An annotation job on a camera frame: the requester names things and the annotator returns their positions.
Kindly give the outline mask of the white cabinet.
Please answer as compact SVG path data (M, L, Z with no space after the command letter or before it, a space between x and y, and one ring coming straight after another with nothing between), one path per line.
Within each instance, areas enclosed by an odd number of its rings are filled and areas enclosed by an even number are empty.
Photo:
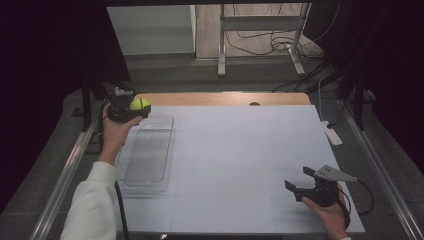
M194 54L195 5L108 7L124 55Z

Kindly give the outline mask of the person's right hand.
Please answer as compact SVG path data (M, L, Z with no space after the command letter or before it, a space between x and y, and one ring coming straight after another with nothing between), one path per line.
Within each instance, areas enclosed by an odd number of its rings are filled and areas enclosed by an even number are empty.
M346 231L344 211L338 204L321 207L307 197L302 202L321 219L331 240L352 240Z

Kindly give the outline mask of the white board sheet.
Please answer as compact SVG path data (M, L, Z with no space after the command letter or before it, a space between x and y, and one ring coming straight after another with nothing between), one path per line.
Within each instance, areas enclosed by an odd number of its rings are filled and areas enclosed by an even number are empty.
M284 186L287 180L311 188L304 167L337 164L314 106L157 106L152 115L174 117L168 187L151 194L121 189L130 231L323 232L319 218Z

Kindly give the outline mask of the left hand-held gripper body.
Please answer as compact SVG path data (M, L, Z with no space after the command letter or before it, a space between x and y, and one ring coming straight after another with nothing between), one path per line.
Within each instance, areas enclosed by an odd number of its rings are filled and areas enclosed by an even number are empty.
M107 117L117 123L127 123L134 118L130 105L134 100L134 92L115 89L107 109Z

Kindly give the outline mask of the wooden table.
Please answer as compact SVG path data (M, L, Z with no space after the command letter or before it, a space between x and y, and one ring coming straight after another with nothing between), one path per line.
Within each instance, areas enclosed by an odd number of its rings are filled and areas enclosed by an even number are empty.
M187 92L187 93L141 93L138 98L147 99L153 106L260 106L310 105L304 93L263 92Z

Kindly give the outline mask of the aluminium rail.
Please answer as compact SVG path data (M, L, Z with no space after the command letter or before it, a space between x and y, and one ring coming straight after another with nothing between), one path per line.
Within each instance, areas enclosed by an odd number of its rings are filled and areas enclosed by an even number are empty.
M68 192L75 172L85 153L88 143L97 128L98 121L92 120L90 124L80 132L74 147L62 169L62 172L50 194L50 197L29 237L29 240L46 240L53 226L59 209Z
M343 115L347 119L349 126L363 149L380 186L388 198L409 240L424 240L424 231L418 226L414 214L407 205L404 197L401 195L401 192L395 186L394 181L389 176L389 173L381 162L379 153L375 150L365 131L361 130L356 123L353 116L353 110L348 104L342 101L340 101L340 104L343 107Z

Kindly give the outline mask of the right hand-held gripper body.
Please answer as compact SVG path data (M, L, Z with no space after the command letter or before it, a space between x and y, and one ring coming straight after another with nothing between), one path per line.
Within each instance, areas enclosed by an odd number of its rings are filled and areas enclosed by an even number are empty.
M315 170L315 175L312 178L315 181L315 186L312 189L296 188L295 199L301 202L303 197L307 197L321 207L330 207L339 199L339 181L358 181L356 177L329 165L324 165L319 170Z

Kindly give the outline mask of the white power strip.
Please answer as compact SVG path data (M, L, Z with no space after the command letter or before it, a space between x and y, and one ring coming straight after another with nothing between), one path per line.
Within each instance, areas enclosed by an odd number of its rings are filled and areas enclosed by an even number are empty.
M343 141L340 139L336 131L333 128L329 127L328 121L322 121L321 125L332 146L339 146L343 144Z

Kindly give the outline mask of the black stand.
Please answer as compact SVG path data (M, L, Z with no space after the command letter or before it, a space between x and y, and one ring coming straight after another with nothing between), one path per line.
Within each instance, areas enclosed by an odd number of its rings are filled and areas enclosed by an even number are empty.
M353 118L360 130L364 130L362 113L364 103L364 81L359 73L346 72L342 82L336 90L338 99L347 99L351 92L354 92Z
M107 96L107 90L101 80L85 75L82 78L83 132L88 130L92 122L91 94L94 94L96 100L103 100Z

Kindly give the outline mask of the yellow tennis ball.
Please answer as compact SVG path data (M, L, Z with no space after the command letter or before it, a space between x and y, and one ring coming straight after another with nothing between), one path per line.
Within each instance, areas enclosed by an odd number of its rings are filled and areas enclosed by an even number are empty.
M143 110L143 109L147 109L150 106L151 106L151 104L147 99L135 98L130 104L130 109L131 110Z

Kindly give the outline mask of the dark curtain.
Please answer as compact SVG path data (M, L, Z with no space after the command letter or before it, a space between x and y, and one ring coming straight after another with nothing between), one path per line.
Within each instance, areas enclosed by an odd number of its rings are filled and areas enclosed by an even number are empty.
M364 87L383 126L424 172L424 0L314 2L304 35L335 66L349 64L371 35L371 24L389 13L361 61Z
M128 81L108 9L88 0L0 0L0 213L84 82Z

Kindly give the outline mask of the clear plastic container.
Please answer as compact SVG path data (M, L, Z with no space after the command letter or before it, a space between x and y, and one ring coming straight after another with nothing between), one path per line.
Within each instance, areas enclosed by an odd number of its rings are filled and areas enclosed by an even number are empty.
M174 139L170 115L152 115L133 127L116 160L120 188L128 194L165 191Z

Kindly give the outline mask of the black frame on floor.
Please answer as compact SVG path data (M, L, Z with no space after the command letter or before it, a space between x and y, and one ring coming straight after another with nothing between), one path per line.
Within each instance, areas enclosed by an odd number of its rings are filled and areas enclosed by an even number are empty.
M84 151L85 154L99 154L103 147L103 135L95 132L91 135L87 147Z

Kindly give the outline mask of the person's left hand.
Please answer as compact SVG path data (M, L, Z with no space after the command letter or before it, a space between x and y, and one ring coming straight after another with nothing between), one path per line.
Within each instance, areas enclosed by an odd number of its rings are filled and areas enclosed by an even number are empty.
M103 109L103 147L99 156L99 161L114 166L116 157L125 143L130 129L138 125L143 118L136 117L127 123L116 123L107 117L108 107L109 105L106 105Z

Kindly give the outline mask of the grey metal desk frame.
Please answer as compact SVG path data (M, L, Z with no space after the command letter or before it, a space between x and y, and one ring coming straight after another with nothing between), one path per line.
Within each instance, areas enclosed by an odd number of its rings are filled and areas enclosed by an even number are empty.
M227 31L294 31L293 42L290 44L287 52L296 73L299 76L305 76L306 72L299 60L297 47L304 29L309 6L309 3L303 3L298 16L226 16L224 13L224 5L221 4L218 76L224 77L226 74L224 38Z

